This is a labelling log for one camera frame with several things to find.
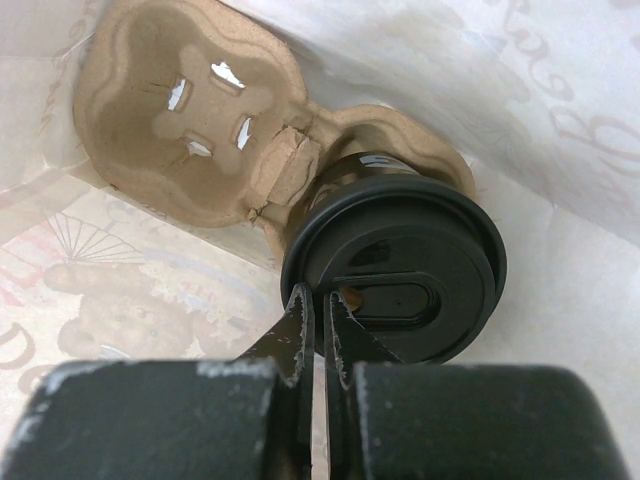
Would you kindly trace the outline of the brown pulp cup carrier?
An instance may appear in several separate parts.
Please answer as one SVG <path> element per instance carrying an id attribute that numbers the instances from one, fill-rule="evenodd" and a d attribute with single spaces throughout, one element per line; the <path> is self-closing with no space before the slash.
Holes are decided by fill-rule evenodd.
<path id="1" fill-rule="evenodd" d="M 469 167 L 397 110 L 313 102 L 287 46 L 216 1 L 116 1 L 74 95 L 97 173 L 132 199 L 196 226 L 251 222 L 282 250 L 313 179 L 380 151 L 468 196 Z"/>

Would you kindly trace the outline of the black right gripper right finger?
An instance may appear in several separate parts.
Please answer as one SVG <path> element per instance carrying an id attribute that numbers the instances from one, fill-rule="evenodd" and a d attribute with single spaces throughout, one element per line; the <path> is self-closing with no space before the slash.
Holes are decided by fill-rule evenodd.
<path id="1" fill-rule="evenodd" d="M 545 365 L 406 364 L 324 299 L 333 479 L 625 479 L 592 390 Z"/>

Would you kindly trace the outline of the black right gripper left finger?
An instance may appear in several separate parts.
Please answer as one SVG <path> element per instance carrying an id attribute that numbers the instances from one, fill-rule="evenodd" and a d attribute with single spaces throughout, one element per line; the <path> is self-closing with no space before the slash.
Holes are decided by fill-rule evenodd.
<path id="1" fill-rule="evenodd" d="M 5 479 L 307 479 L 315 314 L 305 284 L 239 358 L 52 370 L 1 459 Z"/>

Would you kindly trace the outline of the printed paper takeout bag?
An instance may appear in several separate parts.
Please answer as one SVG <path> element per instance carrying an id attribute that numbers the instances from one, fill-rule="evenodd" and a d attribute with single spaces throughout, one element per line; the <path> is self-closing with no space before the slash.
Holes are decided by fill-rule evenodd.
<path id="1" fill-rule="evenodd" d="M 72 97 L 105 1 L 1 5 L 1 434 L 78 358 L 233 357 L 281 315 L 252 225 L 197 230 L 87 161 Z M 462 363 L 552 364 L 639 472 L 639 5 L 237 1 L 330 110 L 393 107 L 455 147 L 499 227 L 502 300 Z"/>

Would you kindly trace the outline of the black paper coffee cup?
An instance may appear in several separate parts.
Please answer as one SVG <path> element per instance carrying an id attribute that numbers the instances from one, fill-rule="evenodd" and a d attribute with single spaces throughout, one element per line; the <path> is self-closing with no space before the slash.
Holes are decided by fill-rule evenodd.
<path id="1" fill-rule="evenodd" d="M 390 174 L 418 175 L 419 172 L 400 158 L 384 152 L 358 152 L 329 165 L 314 181 L 307 209 L 330 193 L 364 178 Z"/>

